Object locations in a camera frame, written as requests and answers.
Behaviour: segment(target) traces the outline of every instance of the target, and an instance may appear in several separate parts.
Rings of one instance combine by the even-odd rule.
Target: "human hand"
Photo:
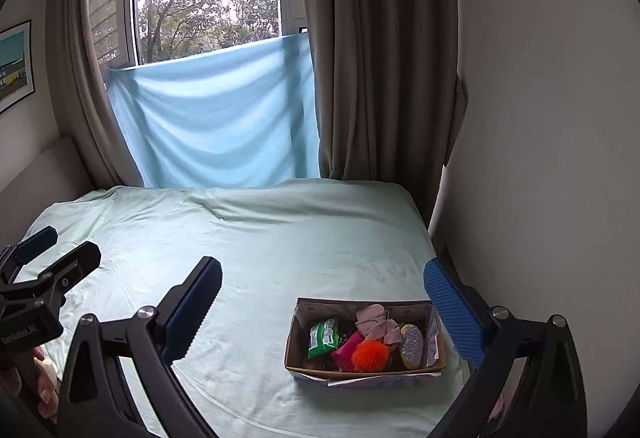
[[[53,362],[49,358],[45,359],[42,348],[33,348],[33,361],[38,369],[38,396],[40,403],[38,404],[38,412],[43,418],[49,418],[54,422],[58,420],[58,393],[56,386],[58,378],[56,377]],[[22,379],[18,371],[12,370],[0,371],[0,381],[4,383],[6,390],[11,395],[18,395],[22,389]]]

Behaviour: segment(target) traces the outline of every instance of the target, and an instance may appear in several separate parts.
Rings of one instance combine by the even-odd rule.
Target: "beige curtain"
[[[102,83],[88,0],[47,0],[49,90],[61,135],[78,147],[96,187],[142,186]]]
[[[322,176],[399,183],[428,223],[465,109],[457,0],[305,7]]]

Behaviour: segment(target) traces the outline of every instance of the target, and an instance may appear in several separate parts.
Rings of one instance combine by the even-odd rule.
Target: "green package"
[[[338,317],[331,317],[311,327],[308,357],[317,357],[323,353],[338,349]]]

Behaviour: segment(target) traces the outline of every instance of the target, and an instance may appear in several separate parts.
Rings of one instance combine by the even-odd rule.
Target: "orange pom pom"
[[[379,373],[389,359],[389,348],[380,341],[364,341],[351,355],[353,369],[358,373]]]

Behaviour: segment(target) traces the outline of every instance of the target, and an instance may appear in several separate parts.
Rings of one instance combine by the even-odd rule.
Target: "curtain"
[[[322,176],[399,183],[428,223],[465,108],[457,0],[305,0],[305,8]]]
[[[95,56],[88,0],[47,0],[49,91],[61,135],[73,138],[96,187],[142,185]]]
[[[320,175],[306,34],[113,69],[107,79],[148,187],[262,187]]]

